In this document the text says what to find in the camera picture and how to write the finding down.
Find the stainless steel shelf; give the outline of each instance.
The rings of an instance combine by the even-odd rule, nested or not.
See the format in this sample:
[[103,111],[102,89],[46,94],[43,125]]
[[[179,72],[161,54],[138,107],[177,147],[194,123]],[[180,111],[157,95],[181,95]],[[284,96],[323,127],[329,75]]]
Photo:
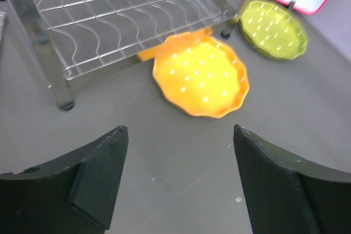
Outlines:
[[161,44],[169,35],[226,21],[226,0],[34,0],[66,79]]

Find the metal rack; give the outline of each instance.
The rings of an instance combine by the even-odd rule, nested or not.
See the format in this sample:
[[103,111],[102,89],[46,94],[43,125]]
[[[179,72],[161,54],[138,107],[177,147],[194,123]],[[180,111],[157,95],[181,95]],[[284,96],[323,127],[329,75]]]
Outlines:
[[213,26],[240,13],[226,0],[8,1],[62,110],[74,106],[72,80],[131,58],[169,35]]

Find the gray floor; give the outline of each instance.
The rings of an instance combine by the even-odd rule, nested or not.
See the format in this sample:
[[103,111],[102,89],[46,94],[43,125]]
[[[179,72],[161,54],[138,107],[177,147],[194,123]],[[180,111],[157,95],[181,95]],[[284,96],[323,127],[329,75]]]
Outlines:
[[228,43],[248,68],[251,90],[222,119],[190,117],[169,104],[152,79],[152,61],[79,90],[75,108],[60,112],[28,70],[10,21],[0,61],[0,173],[48,161],[124,124],[130,143],[108,233],[252,233],[232,146],[235,123],[351,172],[351,65],[301,19],[308,51],[287,63],[263,58],[235,30]]

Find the green tray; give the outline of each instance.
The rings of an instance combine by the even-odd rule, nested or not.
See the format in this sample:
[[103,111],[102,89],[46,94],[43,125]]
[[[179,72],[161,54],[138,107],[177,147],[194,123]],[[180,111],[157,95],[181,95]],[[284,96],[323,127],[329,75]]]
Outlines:
[[239,26],[245,40],[269,58],[293,60],[306,51],[305,29],[289,10],[275,2],[252,1]]

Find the scalloped tray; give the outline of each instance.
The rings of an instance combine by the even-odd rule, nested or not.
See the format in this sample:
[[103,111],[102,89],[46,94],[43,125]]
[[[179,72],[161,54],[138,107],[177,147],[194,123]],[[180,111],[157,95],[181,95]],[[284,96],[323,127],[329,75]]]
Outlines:
[[245,40],[269,58],[293,60],[307,49],[304,27],[286,8],[274,2],[252,1],[239,26]]
[[167,39],[152,74],[166,99],[192,116],[221,118],[241,107],[250,88],[235,52],[206,34]]

